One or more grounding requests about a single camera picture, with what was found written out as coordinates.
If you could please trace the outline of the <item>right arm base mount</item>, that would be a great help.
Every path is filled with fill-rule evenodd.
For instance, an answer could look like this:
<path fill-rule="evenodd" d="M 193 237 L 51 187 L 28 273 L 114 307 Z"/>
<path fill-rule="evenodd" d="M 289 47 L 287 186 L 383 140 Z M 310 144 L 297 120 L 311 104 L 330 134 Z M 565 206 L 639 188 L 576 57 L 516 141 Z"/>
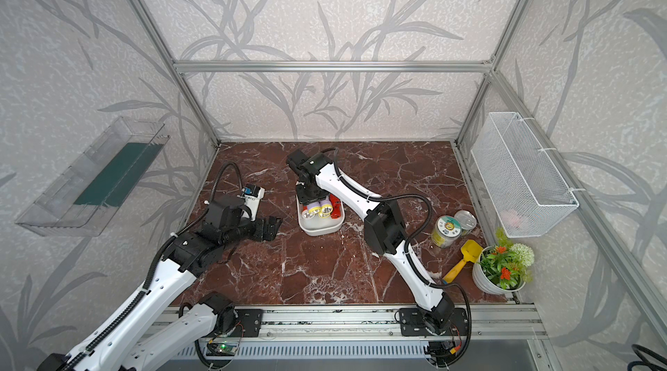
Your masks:
<path fill-rule="evenodd" d="M 418 308 L 400 308 L 395 320 L 401 326 L 402 336 L 466 336 L 470 329 L 470 320 L 464 308 L 455 308 L 449 322 L 440 333 L 434 333 L 427 327 L 423 313 Z"/>

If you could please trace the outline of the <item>white plastic storage box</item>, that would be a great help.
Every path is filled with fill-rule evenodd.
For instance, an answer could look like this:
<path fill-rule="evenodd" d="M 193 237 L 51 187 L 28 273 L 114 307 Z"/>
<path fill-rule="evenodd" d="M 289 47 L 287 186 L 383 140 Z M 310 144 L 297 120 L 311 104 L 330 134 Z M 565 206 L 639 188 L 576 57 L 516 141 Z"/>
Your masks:
<path fill-rule="evenodd" d="M 341 204 L 342 213 L 341 213 L 341 218 L 339 219 L 332 219 L 331 217 L 321 218 L 319 217 L 319 215 L 310 219 L 304 219 L 302 217 L 302 208 L 305 204 L 299 204 L 297 198 L 296 198 L 296 204 L 297 204 L 297 213 L 299 215 L 298 222 L 300 228 L 310 237 L 319 237 L 335 233 L 340 230 L 345 221 L 345 209 L 343 208 L 342 204 Z"/>

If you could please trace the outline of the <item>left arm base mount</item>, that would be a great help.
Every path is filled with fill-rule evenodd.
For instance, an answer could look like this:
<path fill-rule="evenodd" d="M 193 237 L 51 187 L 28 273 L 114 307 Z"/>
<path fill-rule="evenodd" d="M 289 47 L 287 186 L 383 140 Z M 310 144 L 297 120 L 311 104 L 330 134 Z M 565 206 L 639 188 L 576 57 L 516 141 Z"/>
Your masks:
<path fill-rule="evenodd" d="M 258 337 L 262 327 L 263 314 L 264 310 L 259 308 L 224 311 L 215 316 L 214 327 L 205 337 Z"/>

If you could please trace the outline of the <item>purple flashlight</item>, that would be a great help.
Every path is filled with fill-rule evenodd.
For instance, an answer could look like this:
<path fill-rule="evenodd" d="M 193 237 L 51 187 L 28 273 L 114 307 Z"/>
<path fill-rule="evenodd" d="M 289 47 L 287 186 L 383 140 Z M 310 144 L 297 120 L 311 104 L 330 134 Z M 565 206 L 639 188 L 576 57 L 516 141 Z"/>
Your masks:
<path fill-rule="evenodd" d="M 310 204 L 305 204 L 302 208 L 302 217 L 304 219 L 310 219 L 315 216 L 318 216 L 321 212 L 321 204 L 318 201 L 312 202 Z"/>
<path fill-rule="evenodd" d="M 320 213 L 319 217 L 321 218 L 328 218 L 332 216 L 332 213 L 334 211 L 334 206 L 329 198 L 324 199 L 320 202 Z"/>

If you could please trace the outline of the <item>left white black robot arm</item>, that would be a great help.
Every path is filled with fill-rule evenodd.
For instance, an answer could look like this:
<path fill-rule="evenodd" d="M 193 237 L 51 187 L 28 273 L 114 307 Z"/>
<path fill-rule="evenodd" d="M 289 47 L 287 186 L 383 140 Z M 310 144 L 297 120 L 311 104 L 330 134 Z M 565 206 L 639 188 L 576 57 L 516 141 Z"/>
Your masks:
<path fill-rule="evenodd" d="M 234 331 L 234 303 L 213 293 L 154 336 L 146 331 L 182 291 L 246 240 L 271 242 L 281 218 L 260 218 L 265 190 L 242 185 L 237 193 L 211 194 L 195 221 L 170 235 L 156 252 L 143 283 L 99 328 L 67 354 L 51 354 L 41 370 L 156 370 L 205 336 Z"/>

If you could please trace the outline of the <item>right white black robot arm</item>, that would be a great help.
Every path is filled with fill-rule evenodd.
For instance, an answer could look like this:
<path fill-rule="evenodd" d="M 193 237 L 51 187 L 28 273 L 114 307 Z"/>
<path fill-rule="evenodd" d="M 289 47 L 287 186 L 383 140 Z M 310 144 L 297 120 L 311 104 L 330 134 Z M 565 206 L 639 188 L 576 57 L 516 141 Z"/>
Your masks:
<path fill-rule="evenodd" d="M 419 194 L 383 197 L 366 189 L 344 173 L 337 156 L 318 152 L 311 157 L 302 150 L 288 155 L 287 166 L 297 176 L 295 195 L 299 225 L 312 237 L 337 232 L 342 220 L 332 221 L 333 199 L 349 207 L 364 223 L 364 239 L 371 251 L 389 260 L 413 294 L 423 327 L 434 336 L 453 329 L 455 306 L 446 293 L 447 284 L 437 284 L 415 255 L 412 242 L 433 219 L 430 200 Z M 406 232 L 399 200 L 416 199 L 426 207 L 427 218 L 413 234 Z"/>

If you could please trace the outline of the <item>red flashlight long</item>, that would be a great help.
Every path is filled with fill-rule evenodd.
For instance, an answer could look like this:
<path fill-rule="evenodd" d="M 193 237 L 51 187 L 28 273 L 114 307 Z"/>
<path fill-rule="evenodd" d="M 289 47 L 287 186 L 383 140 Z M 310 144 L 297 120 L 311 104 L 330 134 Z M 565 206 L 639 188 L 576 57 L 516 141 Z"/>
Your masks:
<path fill-rule="evenodd" d="M 330 217 L 332 219 L 341 218 L 342 209 L 341 209 L 340 199 L 338 199 L 338 197 L 336 197 L 333 194 L 331 194 L 329 197 L 330 197 L 330 202 L 332 204 L 332 211 Z"/>

